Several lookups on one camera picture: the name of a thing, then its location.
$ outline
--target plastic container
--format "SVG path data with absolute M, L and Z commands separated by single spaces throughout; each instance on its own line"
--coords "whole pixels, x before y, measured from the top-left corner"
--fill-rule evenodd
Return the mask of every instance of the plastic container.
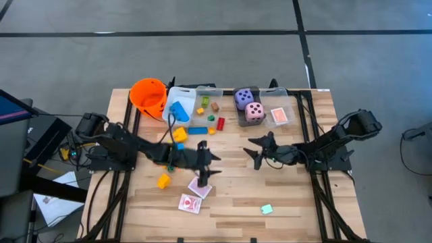
M 145 78 L 130 89 L 130 102 L 146 116 L 161 117 L 167 102 L 167 89 L 156 78 Z
M 203 114 L 198 114 L 196 112 L 197 109 L 201 108 L 201 104 L 203 103 L 203 97 L 209 98 L 209 105 L 207 108 L 204 108 Z M 192 116 L 192 124 L 194 126 L 206 126 L 206 127 L 216 127 L 217 120 L 219 119 L 219 114 L 222 110 L 222 98 L 223 98 L 223 90 L 220 88 L 211 88 L 206 86 L 198 86 L 196 88 L 196 100 L 195 106 Z M 219 106 L 219 111 L 214 112 L 211 108 L 211 103 L 216 102 L 217 106 Z M 208 116 L 213 115 L 215 117 L 214 121 L 209 121 Z
M 264 106 L 264 113 L 267 115 L 264 124 L 268 128 L 276 128 L 292 123 L 296 116 L 291 106 L 291 100 L 285 88 L 269 88 L 261 90 L 259 93 L 261 104 Z M 276 122 L 272 114 L 272 110 L 282 109 L 285 113 L 286 121 Z
M 169 90 L 167 105 L 163 110 L 162 118 L 168 123 L 169 108 L 172 106 L 173 103 L 179 101 L 186 114 L 188 114 L 189 120 L 186 122 L 175 121 L 174 126 L 188 127 L 192 120 L 195 99 L 196 91 L 194 88 L 172 87 Z
M 254 102 L 258 102 L 261 103 L 260 97 L 259 97 L 259 88 L 256 86 L 249 86 L 249 87 L 243 87 L 243 88 L 249 88 L 250 92 L 252 93 L 252 96 L 254 97 Z M 233 90 L 233 94 L 235 94 L 237 91 L 243 89 L 243 88 L 236 88 Z M 233 95 L 233 102 L 234 102 L 234 107 L 236 108 L 236 114 L 237 114 L 237 121 L 238 121 L 238 125 L 241 127 L 248 127 L 248 126 L 257 126 L 262 124 L 262 122 L 265 120 L 266 117 L 264 117 L 264 119 L 258 120 L 258 121 L 246 121 L 246 114 L 245 111 L 239 110 L 237 108 L 236 105 L 236 100 L 234 99 L 234 95 Z

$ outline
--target red block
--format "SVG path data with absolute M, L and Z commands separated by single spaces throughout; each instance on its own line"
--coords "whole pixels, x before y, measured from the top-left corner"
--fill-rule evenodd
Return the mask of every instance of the red block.
M 223 130 L 223 125 L 225 125 L 225 118 L 219 117 L 217 120 L 217 128 L 219 131 Z

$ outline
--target clear plastic bin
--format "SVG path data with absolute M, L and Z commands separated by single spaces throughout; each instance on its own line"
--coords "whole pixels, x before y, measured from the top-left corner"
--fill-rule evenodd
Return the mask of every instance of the clear plastic bin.
M 203 97 L 209 98 L 209 106 L 204 109 L 204 113 L 199 115 L 196 110 L 201 108 L 203 103 Z M 219 114 L 222 110 L 222 98 L 223 98 L 223 90 L 220 88 L 212 88 L 206 86 L 198 86 L 196 88 L 196 99 L 195 106 L 192 115 L 192 125 L 194 126 L 206 126 L 206 127 L 215 127 L 217 124 L 217 120 L 219 119 Z M 217 106 L 219 106 L 219 111 L 214 112 L 211 108 L 211 103 L 216 102 Z M 214 121 L 209 121 L 208 116 L 213 115 L 215 117 Z
M 162 118 L 168 123 L 169 108 L 177 101 L 180 102 L 184 111 L 189 116 L 189 121 L 175 121 L 174 126 L 184 126 L 188 127 L 192 120 L 194 112 L 194 104 L 196 99 L 196 91 L 194 88 L 181 88 L 172 87 L 169 90 L 167 104 L 163 110 Z
M 264 106 L 264 113 L 267 115 L 264 124 L 268 128 L 276 128 L 292 123 L 296 116 L 291 106 L 291 101 L 285 88 L 269 88 L 261 90 L 259 93 L 261 104 Z M 275 115 L 282 115 L 279 122 L 275 120 Z
M 261 103 L 261 100 L 260 100 L 260 97 L 259 97 L 259 88 L 257 86 L 249 86 L 249 87 L 243 87 L 243 88 L 249 88 L 250 92 L 252 93 L 252 96 L 254 97 L 254 102 Z M 236 88 L 236 89 L 234 89 L 233 90 L 233 96 L 232 96 L 233 97 L 232 100 L 234 102 L 234 108 L 237 111 L 236 115 L 237 115 L 238 125 L 241 126 L 242 128 L 248 127 L 248 126 L 261 125 L 262 122 L 264 121 L 263 119 L 256 120 L 256 121 L 247 121 L 246 120 L 245 111 L 241 111 L 241 110 L 237 109 L 236 100 L 234 98 L 234 95 L 237 93 L 237 91 L 239 91 L 239 90 L 241 90 L 243 88 Z

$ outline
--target orange bucket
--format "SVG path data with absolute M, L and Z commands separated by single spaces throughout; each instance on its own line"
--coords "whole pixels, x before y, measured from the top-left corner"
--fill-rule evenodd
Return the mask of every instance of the orange bucket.
M 167 89 L 162 81 L 156 78 L 145 78 L 133 85 L 129 98 L 142 114 L 161 117 L 167 103 Z

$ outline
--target pink die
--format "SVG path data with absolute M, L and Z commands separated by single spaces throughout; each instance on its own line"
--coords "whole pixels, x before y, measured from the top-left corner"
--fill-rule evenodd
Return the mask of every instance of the pink die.
M 245 113 L 246 113 L 246 121 L 248 123 L 260 122 L 262 119 L 264 119 L 263 105 L 258 102 L 252 102 L 247 104 L 245 108 Z

